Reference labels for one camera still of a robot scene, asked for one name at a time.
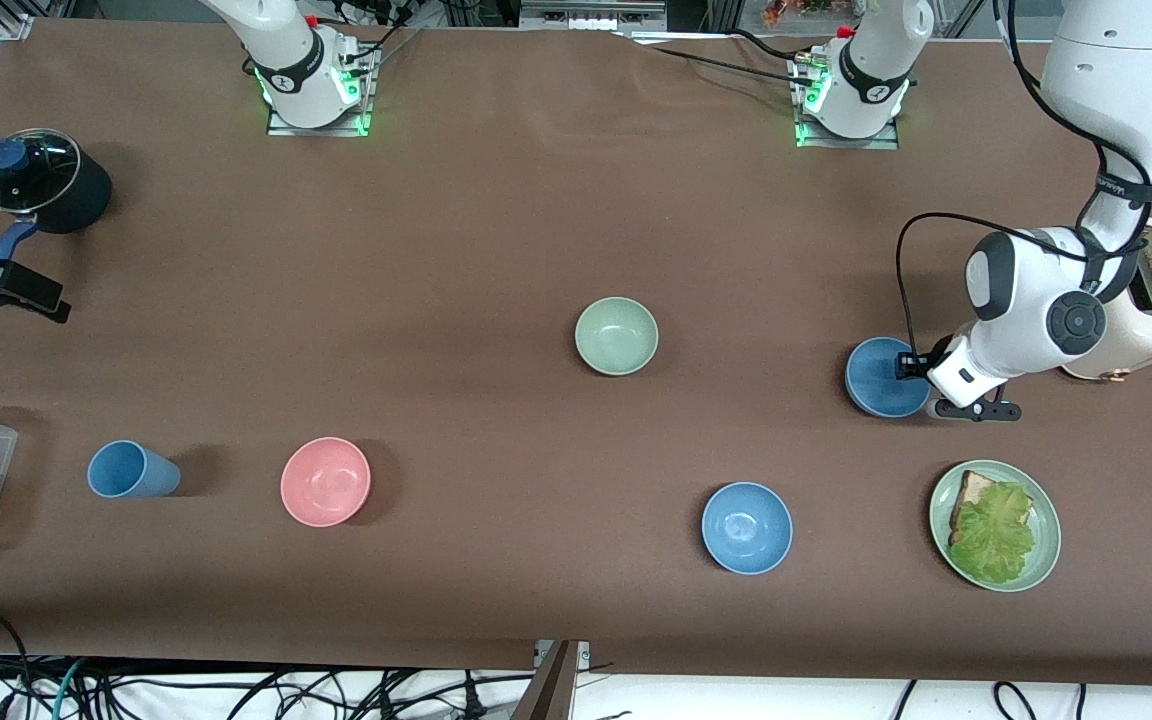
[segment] brown tabletop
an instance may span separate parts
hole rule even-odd
[[[0,136],[63,129],[115,183],[94,227],[17,253],[70,321],[0,309],[0,612],[29,650],[513,667],[573,637],[614,670],[1152,683],[1152,369],[1020,379],[1016,425],[878,420],[842,388],[856,342],[901,333],[907,218],[1069,223],[1091,190],[1092,149],[1001,47],[929,45],[896,152],[796,149],[776,83],[607,33],[422,33],[356,141],[265,137],[242,58],[220,24],[40,22],[0,50]],[[910,237],[924,342],[969,319],[980,236]],[[660,323],[636,376],[573,349],[607,295]],[[310,529],[278,478],[325,434],[374,494]],[[177,461],[179,497],[92,495],[120,437]],[[1060,511],[1032,591],[929,540],[932,484],[973,457]],[[758,578],[698,532],[742,479],[795,521]]]

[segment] robot arm label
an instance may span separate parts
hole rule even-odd
[[[865,105],[878,105],[887,100],[892,96],[892,92],[896,92],[905,84],[905,78],[909,77],[909,70],[889,79],[877,78],[872,74],[862,70],[851,60],[850,43],[842,46],[841,53],[838,54],[838,69],[841,70],[847,85],[855,88],[856,94],[861,97],[861,101]]]
[[[302,59],[296,65],[288,65],[285,68],[268,68],[255,59],[252,61],[256,63],[256,70],[270,82],[270,85],[274,90],[293,94],[293,92],[300,92],[302,83],[319,71],[319,67],[323,65],[323,37],[319,33],[314,33],[314,46],[310,50],[310,54],[305,55],[305,59]]]

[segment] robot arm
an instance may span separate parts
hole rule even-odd
[[[805,111],[838,136],[877,135],[900,111],[909,70],[932,37],[934,20],[927,0],[870,3],[855,36],[824,46],[829,82]]]
[[[237,33],[256,63],[270,106],[291,126],[324,127],[357,105],[347,60],[358,44],[310,26],[294,0],[200,0]]]
[[[1041,92],[1061,118],[1121,152],[1100,150],[1096,195],[1074,227],[1025,232],[1068,255],[1003,233],[975,248],[965,278],[977,319],[927,372],[958,407],[1091,351],[1105,333],[1102,302],[1132,279],[1135,255],[1113,253],[1137,238],[1152,205],[1152,5],[1142,17],[1134,0],[1066,3]]]

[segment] white floor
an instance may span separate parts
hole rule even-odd
[[[490,673],[476,676],[488,676]],[[294,676],[311,683],[321,675],[305,673]],[[252,683],[260,674],[242,675],[172,675],[174,683],[243,682]],[[342,675],[346,694],[353,700],[364,696],[378,682],[379,673]],[[431,689],[461,682],[461,670],[429,670],[403,684],[401,697],[416,697]],[[482,685],[479,695],[485,706],[516,702],[525,682]],[[576,691],[573,720],[605,720],[628,711],[627,720],[890,720],[904,680],[819,680],[819,679],[696,679],[695,676],[582,675]],[[334,685],[324,692],[338,697]],[[991,696],[992,683],[937,682],[923,680],[914,689],[904,720],[991,720],[1002,719]],[[1020,683],[1032,703],[1038,720],[1073,720],[1075,685]],[[241,689],[166,689],[132,685],[120,689],[119,698],[143,720],[219,720],[228,715],[242,697]],[[5,688],[0,683],[0,700]],[[454,691],[445,699],[461,706],[463,694]],[[237,720],[273,717],[279,697],[273,691],[259,694],[237,714]],[[1024,720],[1024,711],[1015,700],[1007,702],[1013,717]],[[10,720],[23,717],[23,703],[17,700]],[[65,704],[66,714],[73,710]],[[452,712],[439,702],[412,706],[402,718],[440,720]],[[1152,687],[1091,685],[1087,689],[1085,720],[1139,720],[1152,717]],[[35,719],[46,720],[41,707],[35,707]],[[376,720],[372,714],[367,720]],[[333,710],[308,702],[294,708],[288,720],[328,720]]]

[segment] plate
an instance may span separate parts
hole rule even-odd
[[[1025,490],[1025,495],[1034,500],[1034,507],[1030,510],[1026,523],[1029,529],[1033,530],[1034,546],[1025,556],[1025,569],[1020,571],[1020,577],[1016,579],[1009,579],[1006,583],[976,579],[954,564],[954,560],[950,560],[950,517],[954,515],[958,490],[963,487],[963,472],[965,470],[975,470],[991,480],[1020,483]],[[1043,487],[1039,487],[1033,478],[1011,465],[1007,465],[1006,462],[969,460],[942,475],[941,480],[935,484],[935,488],[932,491],[929,523],[932,525],[935,550],[941,551],[941,556],[950,564],[950,568],[954,568],[956,574],[963,575],[968,582],[991,589],[991,591],[1026,591],[1047,579],[1047,575],[1051,575],[1052,569],[1056,568],[1056,559],[1060,558],[1060,520],[1056,518],[1056,507],[1052,505],[1051,498],[1047,497],[1046,492],[1043,492]]]

